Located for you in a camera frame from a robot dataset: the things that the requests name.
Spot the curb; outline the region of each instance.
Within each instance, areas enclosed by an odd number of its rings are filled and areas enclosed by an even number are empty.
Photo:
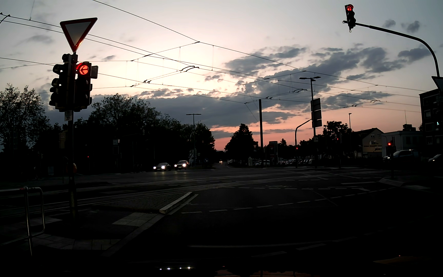
[[[391,185],[391,186],[396,186],[396,187],[400,187],[405,184],[405,182],[386,179],[386,177],[380,179],[379,183],[383,183],[383,184],[387,184],[387,185]]]
[[[186,199],[191,193],[192,193],[192,192],[190,191],[190,192],[188,192],[188,193],[182,195],[180,198],[178,198],[178,199],[175,200],[174,202],[172,202],[172,203],[166,205],[165,207],[161,208],[161,209],[159,210],[159,212],[160,212],[160,213],[163,213],[163,214],[167,214],[167,213],[169,213],[169,211],[171,211],[171,210],[177,208],[178,206],[180,206],[180,205],[182,204],[182,200]]]

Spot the handrail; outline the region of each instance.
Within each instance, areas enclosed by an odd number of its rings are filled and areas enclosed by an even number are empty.
[[[40,232],[34,233],[32,234],[31,230],[30,230],[30,213],[28,210],[28,191],[30,190],[39,190],[39,194],[40,194],[40,208],[42,211],[42,230]],[[25,216],[26,216],[26,221],[27,221],[27,236],[23,236],[21,238],[17,238],[14,240],[11,240],[9,242],[3,242],[0,244],[0,246],[3,245],[7,245],[10,243],[14,243],[14,242],[19,242],[19,241],[24,241],[24,240],[28,240],[28,246],[30,248],[30,256],[33,255],[32,253],[32,238],[35,236],[40,236],[42,234],[44,234],[45,232],[45,210],[44,210],[44,192],[42,191],[42,189],[40,187],[23,187],[23,188],[16,188],[16,189],[1,189],[0,192],[6,192],[6,191],[24,191],[24,197],[25,197]]]

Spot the triangular sign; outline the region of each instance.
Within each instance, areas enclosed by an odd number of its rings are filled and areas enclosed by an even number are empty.
[[[432,79],[434,79],[435,85],[437,85],[440,92],[443,92],[443,77],[432,76]]]
[[[73,52],[80,47],[81,42],[97,21],[96,17],[61,21],[60,25]]]

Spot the red traffic light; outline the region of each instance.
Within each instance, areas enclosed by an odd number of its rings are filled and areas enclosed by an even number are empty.
[[[78,74],[86,75],[86,74],[88,74],[88,72],[90,72],[90,67],[88,65],[84,65],[83,63],[80,63],[76,66],[76,70],[78,71]]]

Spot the road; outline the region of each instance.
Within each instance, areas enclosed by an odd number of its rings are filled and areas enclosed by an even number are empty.
[[[234,259],[289,261],[301,259],[302,255],[307,255],[307,259],[327,259],[330,252],[363,255],[358,249],[370,244],[381,246],[368,249],[369,255],[363,259],[423,253],[421,243],[397,244],[404,236],[392,230],[409,230],[412,221],[443,212],[443,198],[378,183],[389,174],[356,167],[296,170],[217,165],[216,170],[204,171],[82,176],[78,181],[78,197],[79,205],[89,209],[87,205],[95,203],[97,198],[113,201],[193,192],[180,209],[118,250],[114,259],[121,262],[169,267],[199,265],[207,260],[227,264]],[[46,209],[53,209],[47,215],[66,207],[67,193],[58,182],[34,183],[44,188]],[[0,198],[0,205],[16,205],[13,202],[17,201],[21,199]],[[11,212],[0,208],[2,215]],[[384,245],[391,238],[395,238],[393,242]],[[427,253],[443,249],[436,242],[430,247]]]

